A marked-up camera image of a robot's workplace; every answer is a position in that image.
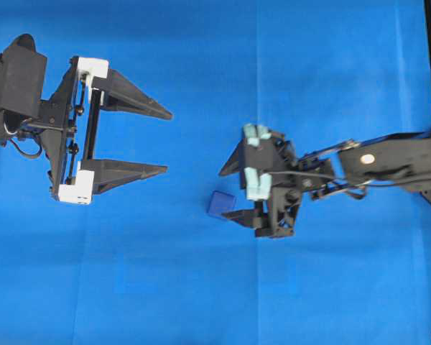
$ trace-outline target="cable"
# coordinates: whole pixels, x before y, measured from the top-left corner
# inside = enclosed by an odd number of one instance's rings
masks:
[[[423,183],[423,182],[430,182],[431,178],[424,178],[424,179],[420,179],[420,180],[411,180],[411,181],[407,181],[407,182],[399,182],[399,183],[389,183],[389,184],[373,184],[373,183],[368,183],[368,184],[360,184],[361,186],[365,185],[366,187],[375,187],[375,188],[386,188],[386,187],[401,187],[403,185],[411,185],[413,183]]]
[[[267,172],[272,175],[301,175],[301,176],[309,176],[311,178],[327,178],[329,180],[343,180],[347,181],[346,178],[341,178],[338,176],[332,176],[327,174],[319,174],[319,173],[313,173],[313,172],[305,172],[305,171],[271,171]],[[424,183],[424,182],[431,182],[431,178],[424,178],[419,180],[411,180],[406,182],[399,182],[399,183],[390,183],[390,184],[374,184],[374,183],[359,183],[359,184],[350,184],[350,187],[353,188],[360,188],[360,187],[373,187],[373,188],[388,188],[388,187],[402,187],[403,185],[411,185],[413,183]]]
[[[13,140],[13,139],[10,139],[9,141],[13,144],[13,146],[14,146],[14,147],[16,147],[16,150],[17,150],[17,151],[18,151],[22,156],[24,156],[24,157],[26,157],[26,158],[28,158],[28,159],[30,159],[30,160],[35,160],[35,159],[37,159],[38,157],[40,157],[40,155],[42,154],[43,148],[42,148],[42,144],[40,143],[40,141],[39,141],[36,137],[34,137],[34,140],[35,140],[35,142],[36,142],[36,143],[38,144],[38,146],[39,146],[38,152],[37,152],[37,153],[34,153],[34,154],[30,154],[30,153],[26,153],[26,152],[22,151],[22,150],[20,149],[19,145],[18,145],[16,142],[14,142],[14,140]]]
[[[272,175],[300,175],[300,176],[309,176],[311,178],[327,178],[329,180],[342,180],[342,181],[346,181],[346,178],[339,178],[338,176],[332,176],[332,175],[327,175],[327,174],[319,174],[316,172],[306,172],[306,171],[294,171],[294,170],[290,170],[290,171],[269,171],[267,172],[267,174],[272,174]]]
[[[352,186],[352,185],[341,185],[340,183],[337,183],[335,181],[332,181],[332,183],[334,185],[336,185],[337,188],[339,188],[340,191],[342,191],[343,193],[345,193],[347,196],[352,197],[353,199],[362,200],[362,199],[364,199],[367,196],[367,188],[366,188],[365,185],[355,187],[355,186]],[[361,190],[362,192],[361,193],[352,192],[352,190],[355,190],[355,189],[356,190]]]
[[[5,132],[6,132],[8,135],[16,135],[16,134],[17,134],[17,130],[16,130],[15,132],[10,132],[10,131],[8,130],[8,126],[6,125],[6,122],[4,122],[4,123],[3,123],[3,126],[4,126],[4,128],[5,128]]]

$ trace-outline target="blue block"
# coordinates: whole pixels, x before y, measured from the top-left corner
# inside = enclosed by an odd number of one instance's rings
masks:
[[[226,220],[222,213],[230,212],[235,207],[236,198],[230,194],[215,190],[208,207],[208,214],[211,217]]]

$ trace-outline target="screw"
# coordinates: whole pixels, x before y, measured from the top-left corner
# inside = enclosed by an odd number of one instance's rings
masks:
[[[76,155],[79,152],[78,145],[76,143],[70,144],[68,147],[68,152]]]
[[[81,114],[85,112],[85,109],[83,108],[83,106],[76,106],[75,112],[77,113],[78,116],[81,116]]]
[[[311,180],[310,180],[309,178],[305,178],[305,179],[302,181],[302,184],[303,184],[303,186],[304,186],[304,187],[306,187],[306,188],[309,188],[309,187],[311,187],[311,186],[313,185],[313,183],[311,182]]]

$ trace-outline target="blue backdrop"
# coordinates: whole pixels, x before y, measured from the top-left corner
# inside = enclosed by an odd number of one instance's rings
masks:
[[[431,344],[431,208],[402,190],[305,198],[297,235],[206,216],[258,122],[297,151],[431,125],[422,0],[0,1],[0,52],[105,58],[175,115],[101,114],[96,155],[166,175],[56,203],[0,149],[0,344]],[[79,132],[84,133],[80,122]]]

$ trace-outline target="white circular marker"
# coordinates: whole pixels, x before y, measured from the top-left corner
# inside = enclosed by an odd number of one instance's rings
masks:
[[[361,163],[362,164],[372,164],[373,162],[375,162],[375,156],[374,155],[364,155],[361,156]]]

